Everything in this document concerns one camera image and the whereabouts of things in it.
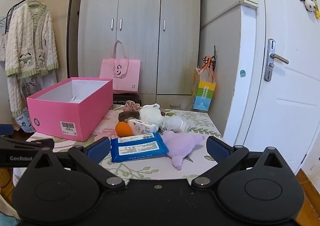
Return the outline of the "purple plush toy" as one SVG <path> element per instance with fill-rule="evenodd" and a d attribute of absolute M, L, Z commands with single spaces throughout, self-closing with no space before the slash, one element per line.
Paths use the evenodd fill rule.
<path fill-rule="evenodd" d="M 194 149 L 204 141 L 204 136 L 191 133 L 175 133 L 173 131 L 164 131 L 162 140 L 168 148 L 168 157 L 171 163 L 178 171 L 182 168 L 183 160 Z"/>

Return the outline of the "white plush toy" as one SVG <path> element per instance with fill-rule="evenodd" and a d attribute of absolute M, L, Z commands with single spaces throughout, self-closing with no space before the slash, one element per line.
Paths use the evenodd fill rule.
<path fill-rule="evenodd" d="M 161 127 L 164 122 L 164 116 L 160 110 L 160 105 L 157 103 L 144 105 L 139 110 L 139 118 L 141 121 L 155 124 L 158 127 Z"/>

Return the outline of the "colourful paper gift bag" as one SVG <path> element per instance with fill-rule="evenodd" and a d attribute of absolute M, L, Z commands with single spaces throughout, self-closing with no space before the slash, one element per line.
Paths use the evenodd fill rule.
<path fill-rule="evenodd" d="M 193 109 L 208 111 L 216 88 L 214 78 L 216 58 L 215 56 L 205 56 L 202 61 L 202 67 L 195 68 L 194 71 Z"/>

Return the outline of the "panda plush keychain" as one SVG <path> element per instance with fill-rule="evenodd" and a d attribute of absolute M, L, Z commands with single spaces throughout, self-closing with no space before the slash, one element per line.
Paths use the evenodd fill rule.
<path fill-rule="evenodd" d="M 313 0 L 300 0 L 304 3 L 304 6 L 308 12 L 314 12 L 316 9 L 316 5 Z"/>

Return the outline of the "white tissue pack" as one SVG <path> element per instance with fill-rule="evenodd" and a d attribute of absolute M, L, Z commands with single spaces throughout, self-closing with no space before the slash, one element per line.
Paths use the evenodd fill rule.
<path fill-rule="evenodd" d="M 142 134 L 155 133 L 159 129 L 157 125 L 147 123 L 139 119 L 129 119 L 127 123 L 130 126 L 135 136 L 142 135 Z"/>

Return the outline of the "pink floral scrunchie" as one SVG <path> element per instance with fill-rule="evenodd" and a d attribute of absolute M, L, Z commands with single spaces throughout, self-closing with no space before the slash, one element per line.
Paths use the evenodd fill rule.
<path fill-rule="evenodd" d="M 134 101 L 127 100 L 124 105 L 123 111 L 124 112 L 131 112 L 131 111 L 139 111 L 141 106 L 139 103 L 135 103 Z"/>

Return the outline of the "white mesh bath pouf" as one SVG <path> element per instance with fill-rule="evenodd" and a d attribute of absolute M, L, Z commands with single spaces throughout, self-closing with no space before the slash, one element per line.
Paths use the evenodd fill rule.
<path fill-rule="evenodd" d="M 178 116 L 165 116 L 162 130 L 164 131 L 173 131 L 175 133 L 185 133 L 188 130 L 187 123 Z"/>

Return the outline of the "brown fuzzy scrunchie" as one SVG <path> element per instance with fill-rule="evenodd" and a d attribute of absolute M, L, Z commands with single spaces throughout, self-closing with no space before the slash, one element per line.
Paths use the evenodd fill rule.
<path fill-rule="evenodd" d="M 121 112 L 119 113 L 118 115 L 118 121 L 119 122 L 122 122 L 122 121 L 125 121 L 127 119 L 131 119 L 131 118 L 134 118 L 134 119 L 139 119 L 140 117 L 140 114 L 138 111 L 128 111 L 128 112 Z"/>

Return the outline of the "black suitcase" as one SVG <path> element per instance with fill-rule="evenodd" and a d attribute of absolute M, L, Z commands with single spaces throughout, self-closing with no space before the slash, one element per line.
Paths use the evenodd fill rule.
<path fill-rule="evenodd" d="M 134 103 L 142 104 L 139 95 L 136 93 L 113 94 L 114 104 L 125 105 L 127 101 L 133 101 Z"/>

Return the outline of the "blue wet wipes pack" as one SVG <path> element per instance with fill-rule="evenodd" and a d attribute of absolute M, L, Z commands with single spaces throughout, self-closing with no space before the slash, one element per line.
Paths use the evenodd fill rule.
<path fill-rule="evenodd" d="M 158 132 L 111 140 L 110 153 L 113 163 L 161 157 L 168 152 L 169 150 Z"/>

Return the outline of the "grey wooden wardrobe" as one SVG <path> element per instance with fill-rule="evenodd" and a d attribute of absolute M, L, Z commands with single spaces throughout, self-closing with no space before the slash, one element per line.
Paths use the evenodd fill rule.
<path fill-rule="evenodd" d="M 98 77 L 104 59 L 140 60 L 144 104 L 190 110 L 200 38 L 200 0 L 81 0 L 78 75 Z"/>

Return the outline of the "floral table cloth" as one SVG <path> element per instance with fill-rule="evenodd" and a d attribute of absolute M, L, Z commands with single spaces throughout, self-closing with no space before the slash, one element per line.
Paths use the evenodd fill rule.
<path fill-rule="evenodd" d="M 84 143 L 54 137 L 54 151 L 65 152 L 74 145 L 86 147 L 102 137 L 115 138 L 115 126 L 118 121 L 118 114 L 122 110 L 123 106 L 114 105 Z M 171 117 L 177 116 L 186 121 L 189 126 L 187 132 L 190 134 L 201 135 L 205 139 L 209 136 L 221 138 L 220 132 L 207 113 L 174 109 L 166 109 L 164 112 Z M 207 153 L 206 143 L 203 142 L 196 146 L 189 156 L 184 158 L 180 171 L 172 166 L 171 159 L 167 156 L 113 163 L 111 162 L 111 156 L 108 155 L 100 162 L 100 165 L 125 182 L 130 179 L 187 179 L 191 182 L 195 177 L 216 165 L 216 161 Z"/>

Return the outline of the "orange makeup sponge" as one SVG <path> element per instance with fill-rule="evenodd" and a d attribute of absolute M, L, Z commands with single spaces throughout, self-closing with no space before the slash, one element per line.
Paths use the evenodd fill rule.
<path fill-rule="evenodd" d="M 131 127 L 124 121 L 120 121 L 116 124 L 115 132 L 119 138 L 133 136 Z"/>

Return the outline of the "white door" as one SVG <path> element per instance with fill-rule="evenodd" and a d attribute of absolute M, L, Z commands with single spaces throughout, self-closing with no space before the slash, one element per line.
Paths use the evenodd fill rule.
<path fill-rule="evenodd" d="M 319 20 L 300 0 L 264 0 L 266 46 L 263 77 L 245 147 L 278 149 L 298 172 L 319 134 Z M 270 82 L 264 81 L 268 39 L 276 41 Z"/>

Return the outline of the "pink paper shopping bag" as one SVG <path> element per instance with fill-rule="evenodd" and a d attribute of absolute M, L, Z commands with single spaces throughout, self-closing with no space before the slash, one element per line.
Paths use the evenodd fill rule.
<path fill-rule="evenodd" d="M 116 58 L 117 46 L 123 49 L 123 58 Z M 113 91 L 120 93 L 138 93 L 140 60 L 129 59 L 121 41 L 116 40 L 111 58 L 103 59 L 100 78 L 113 80 Z"/>

